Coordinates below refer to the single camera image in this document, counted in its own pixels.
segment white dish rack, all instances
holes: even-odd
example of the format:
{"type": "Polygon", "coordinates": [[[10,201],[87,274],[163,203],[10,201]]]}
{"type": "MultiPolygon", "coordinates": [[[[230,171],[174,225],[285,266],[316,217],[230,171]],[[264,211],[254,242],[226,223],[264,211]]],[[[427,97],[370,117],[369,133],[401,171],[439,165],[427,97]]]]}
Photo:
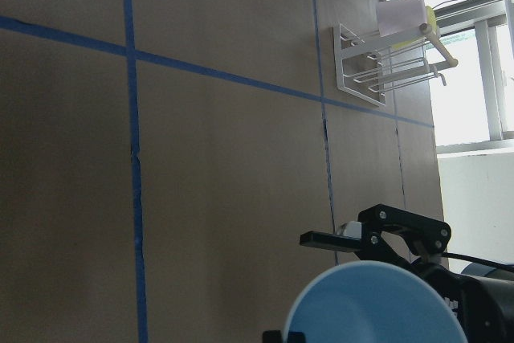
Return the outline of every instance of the white dish rack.
{"type": "Polygon", "coordinates": [[[342,24],[335,26],[333,33],[337,88],[377,106],[386,104],[385,93],[424,80],[440,77],[446,85],[440,71],[459,63],[428,23],[386,36],[378,31],[357,35],[342,24]],[[445,60],[428,63],[425,48],[429,43],[445,60]],[[354,71],[351,61],[355,59],[371,63],[371,68],[354,71]]]}

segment black device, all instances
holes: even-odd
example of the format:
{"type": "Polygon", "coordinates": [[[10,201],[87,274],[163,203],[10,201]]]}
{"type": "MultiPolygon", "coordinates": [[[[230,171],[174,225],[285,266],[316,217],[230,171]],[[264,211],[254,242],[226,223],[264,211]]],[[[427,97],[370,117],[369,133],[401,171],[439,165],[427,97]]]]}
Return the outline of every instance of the black device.
{"type": "MultiPolygon", "coordinates": [[[[446,301],[469,343],[513,343],[514,281],[509,279],[514,268],[471,258],[501,268],[504,274],[496,277],[502,279],[450,272],[441,265],[442,257],[455,256],[444,252],[450,237],[451,228],[443,221],[379,204],[363,210],[357,221],[346,223],[335,235],[317,231],[302,234],[300,245],[355,253],[361,260],[382,261],[406,269],[427,282],[446,301]],[[382,232],[402,237],[419,259],[413,263],[403,259],[382,238],[382,232]]],[[[279,341],[282,341],[280,332],[267,331],[263,335],[263,343],[279,341]]],[[[301,333],[288,338],[288,343],[295,342],[305,342],[301,333]]]]}

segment window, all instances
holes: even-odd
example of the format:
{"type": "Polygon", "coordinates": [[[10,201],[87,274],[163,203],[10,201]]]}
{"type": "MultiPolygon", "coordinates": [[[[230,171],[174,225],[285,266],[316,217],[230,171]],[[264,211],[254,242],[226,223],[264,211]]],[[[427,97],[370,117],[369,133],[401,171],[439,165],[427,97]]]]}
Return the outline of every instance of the window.
{"type": "MultiPolygon", "coordinates": [[[[466,0],[425,3],[440,11],[462,1],[466,0]]],[[[509,30],[514,5],[507,1],[487,7],[487,12],[470,11],[454,18],[443,29],[442,41],[459,66],[444,72],[447,87],[439,80],[430,82],[438,153],[450,148],[457,152],[459,144],[494,141],[503,142],[499,147],[504,147],[507,141],[502,140],[514,138],[513,34],[509,30]]],[[[436,50],[426,51],[430,61],[435,59],[433,55],[436,50]]]]}

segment blue plate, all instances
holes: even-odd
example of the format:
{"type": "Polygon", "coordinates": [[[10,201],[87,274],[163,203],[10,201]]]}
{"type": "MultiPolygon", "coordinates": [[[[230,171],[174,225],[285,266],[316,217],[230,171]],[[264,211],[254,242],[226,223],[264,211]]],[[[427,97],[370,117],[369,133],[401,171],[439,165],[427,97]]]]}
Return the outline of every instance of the blue plate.
{"type": "Polygon", "coordinates": [[[441,296],[410,272],[376,261],[346,263],[316,277],[284,328],[307,343],[466,343],[441,296]]]}

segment white wall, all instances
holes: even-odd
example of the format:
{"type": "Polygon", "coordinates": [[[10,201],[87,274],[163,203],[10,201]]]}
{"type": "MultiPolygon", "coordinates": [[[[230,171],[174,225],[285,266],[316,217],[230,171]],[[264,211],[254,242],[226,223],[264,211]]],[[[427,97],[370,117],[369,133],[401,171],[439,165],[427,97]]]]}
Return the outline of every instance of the white wall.
{"type": "MultiPolygon", "coordinates": [[[[439,159],[448,251],[514,263],[514,153],[439,159]]],[[[450,261],[461,272],[468,263],[450,261]]]]}

